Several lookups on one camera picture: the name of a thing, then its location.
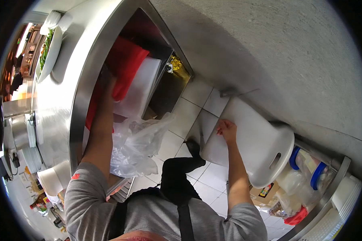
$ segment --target black pants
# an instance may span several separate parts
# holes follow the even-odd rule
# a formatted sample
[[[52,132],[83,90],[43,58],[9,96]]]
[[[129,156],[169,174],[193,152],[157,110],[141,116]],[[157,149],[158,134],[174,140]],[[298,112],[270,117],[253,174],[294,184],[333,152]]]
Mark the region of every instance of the black pants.
[[[162,167],[161,192],[174,204],[183,205],[190,198],[200,199],[186,173],[205,165],[205,160],[194,157],[171,158]]]

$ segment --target hand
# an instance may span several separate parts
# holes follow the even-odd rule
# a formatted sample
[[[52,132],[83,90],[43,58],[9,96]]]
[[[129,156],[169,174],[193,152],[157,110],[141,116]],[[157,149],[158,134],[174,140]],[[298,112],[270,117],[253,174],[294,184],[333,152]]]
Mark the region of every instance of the hand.
[[[236,143],[237,126],[227,119],[219,119],[217,135],[223,136],[227,144]]]

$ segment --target salad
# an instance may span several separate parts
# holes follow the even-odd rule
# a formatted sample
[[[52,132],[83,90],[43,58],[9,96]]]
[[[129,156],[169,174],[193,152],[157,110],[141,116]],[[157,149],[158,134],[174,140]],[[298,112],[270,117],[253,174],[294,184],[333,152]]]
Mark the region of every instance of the salad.
[[[50,32],[47,35],[47,38],[44,41],[43,47],[42,47],[42,51],[40,53],[40,58],[39,58],[39,63],[40,63],[40,74],[42,74],[42,70],[44,67],[44,63],[45,63],[45,59],[47,58],[47,54],[48,51],[50,49],[50,45],[51,45],[51,41],[52,41],[52,37],[53,37],[53,32],[55,30],[54,29],[50,29]]]

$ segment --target cutting board handle hole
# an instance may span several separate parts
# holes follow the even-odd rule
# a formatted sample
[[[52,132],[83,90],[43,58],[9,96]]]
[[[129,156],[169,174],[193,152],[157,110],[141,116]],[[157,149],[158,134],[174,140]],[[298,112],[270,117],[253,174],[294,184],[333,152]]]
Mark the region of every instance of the cutting board handle hole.
[[[271,164],[269,165],[269,168],[270,169],[274,169],[276,164],[278,163],[278,161],[280,160],[280,157],[281,157],[281,153],[278,152],[274,158],[274,160],[271,162]]]

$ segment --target red bag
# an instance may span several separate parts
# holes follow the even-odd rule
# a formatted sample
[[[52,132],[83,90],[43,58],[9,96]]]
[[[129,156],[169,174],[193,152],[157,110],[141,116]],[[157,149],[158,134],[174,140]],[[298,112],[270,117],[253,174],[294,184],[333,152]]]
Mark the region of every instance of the red bag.
[[[126,39],[116,39],[105,61],[110,72],[118,77],[113,90],[115,101],[125,98],[135,74],[148,54],[149,51]]]
[[[292,226],[297,225],[307,216],[307,214],[309,214],[307,209],[302,206],[299,212],[290,218],[286,218],[284,223]]]

